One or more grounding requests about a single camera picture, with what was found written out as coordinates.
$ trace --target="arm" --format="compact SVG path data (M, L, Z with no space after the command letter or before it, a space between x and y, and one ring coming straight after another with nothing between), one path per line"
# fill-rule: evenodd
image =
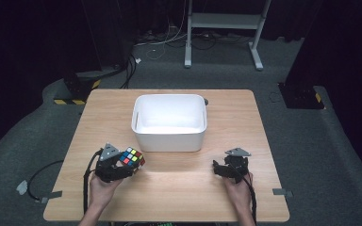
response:
M251 183L251 180L253 180L253 174L246 174L245 178L248 182ZM251 210L252 197L248 185L246 185L244 181L241 181L238 184L234 184L226 177L222 177L222 179L224 181L230 202L237 212L239 224L241 226L255 226Z
M96 225L104 209L110 203L114 190L122 180L105 183L99 177L92 175L90 179L90 205L81 219L79 226Z

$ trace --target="white container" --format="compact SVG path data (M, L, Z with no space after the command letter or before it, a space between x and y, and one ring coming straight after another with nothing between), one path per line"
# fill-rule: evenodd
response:
M141 95L131 127L141 151L199 151L207 127L205 99L196 94Z

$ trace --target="cable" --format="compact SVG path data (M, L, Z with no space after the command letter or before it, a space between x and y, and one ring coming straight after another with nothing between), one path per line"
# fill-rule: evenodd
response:
M257 225L257 221L256 221L257 202L256 202L256 198L255 198L255 191L254 191L254 188L252 187L252 178L251 178L251 175L249 174L249 171L248 171L248 176L249 176L249 181L251 183L248 183L248 181L246 180L245 177L242 177L242 179L246 183L246 185L248 185L249 191L251 192L251 196L252 196L252 217L254 218L255 225Z
M167 42L166 44L168 45L168 46L170 46L170 47L172 47L172 48L183 48L183 47L185 47L185 40L183 40L182 42L181 42L181 45L170 45L170 43L171 42Z
M148 54L156 51L156 50L150 50L150 51L146 52L146 54L145 54L148 58L150 58L150 59L159 59L159 58L161 58L161 57L166 53L166 48L165 48L165 46L166 46L166 41L167 41L167 38L168 38L169 35L170 35L170 19L169 19L169 16L167 16L167 24L168 24L167 36L166 36L166 39L162 42L162 43L163 43L163 45L162 45L163 52L162 52L159 56L157 56L157 57L150 57L150 56L148 56Z
M90 178L90 174L91 172L93 172L93 170L91 170L91 165L93 160L95 159L95 157L97 155L101 155L103 149L100 149L98 152L96 152L92 159L90 160L90 163L88 164L87 169L85 170L85 174L84 174L84 189L83 189L83 196L84 196L84 214L87 212L88 209L88 180Z
M182 36L177 37L178 35L179 35L179 32L176 35L174 35L173 37L171 37L169 40L166 40L166 41L157 40L157 42L155 42L155 41L140 42L140 43L135 44L134 46L142 46L142 45L148 45L148 44L162 44L163 42L167 43L167 42L172 42L174 40L181 40L181 39L183 39L184 37L187 36L187 34L183 34Z
M181 29L182 29L182 26L183 26L183 24L184 24L186 5L187 5L187 0L184 0L184 11L183 11L183 17L182 17L181 25L180 25L180 28L178 29L177 34L175 34L172 38L170 38L169 40L167 40L167 38L169 37L169 34L170 34L170 21L169 21L169 16L167 16L167 21L168 21L169 29L168 29L168 32L167 32L166 39L165 39L164 41L160 41L160 42L148 42L148 43L138 43L138 44L136 44L136 45L134 45L134 46L140 46L140 45L145 45L145 44L165 44L166 42L170 42L170 41L179 39L179 38L177 38L177 37L178 37L178 35L180 34Z
M50 164L44 166L43 168L39 169L37 172L34 173L34 175L31 176L30 180L28 181L28 190L27 190L27 193L28 193L28 196L29 196L29 197L31 197L32 199L34 199L34 200L36 200L36 201L38 201L38 202L41 201L41 198L33 195L32 192L31 192L31 183L32 183L32 181L34 180L34 178L35 178L41 171L45 170L46 168L48 168L48 167L50 167L50 166L52 166L52 165L55 165L55 164L57 164L57 163L62 163L62 162L63 162L63 160L58 160L58 161L56 161L56 162L50 163Z
M134 58L133 55L131 55L130 57L132 57L132 60L130 58L128 59L127 66L125 68L125 70L126 70L125 82L120 86L120 89L128 89L129 82L130 82L132 76L134 75L135 71L137 70L136 59Z
M195 45L192 44L191 46L193 48L198 49L198 50L209 50L209 49L213 48L216 45L217 39L212 33L208 33L207 36L206 35L199 35L197 37L199 38L199 37L202 37L202 36L205 37L205 40L208 40L208 41L211 41L211 39L207 39L207 38L211 37L214 40L214 42L210 46L208 46L206 48L199 48L199 47L196 47Z
M224 43L224 44L239 44L250 41L253 37L248 36L238 36L238 37L232 37L235 38L235 40L220 40L220 39L229 39L228 36L221 36L218 37L217 43Z

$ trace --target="colorful cube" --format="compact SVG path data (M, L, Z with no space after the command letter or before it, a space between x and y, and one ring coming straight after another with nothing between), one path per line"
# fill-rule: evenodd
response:
M136 171L139 170L140 167L143 166L143 164L145 164L145 159L143 158L142 153L131 147L127 148L127 150L122 153L120 161L124 165L134 167Z

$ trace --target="white metal frame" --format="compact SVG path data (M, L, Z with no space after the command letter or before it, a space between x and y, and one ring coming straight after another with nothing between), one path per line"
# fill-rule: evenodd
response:
M193 27L213 27L213 28L232 28L232 29L253 29L255 37L249 42L249 50L255 62L258 71L263 70L260 56L257 52L257 44L260 40L261 31L266 22L267 12L269 11L272 0L266 0L263 11L259 15L244 14L220 14L220 13L192 13L192 1L189 0L188 9L188 30L187 43L185 48L185 67L192 66L192 48L191 48L191 31Z

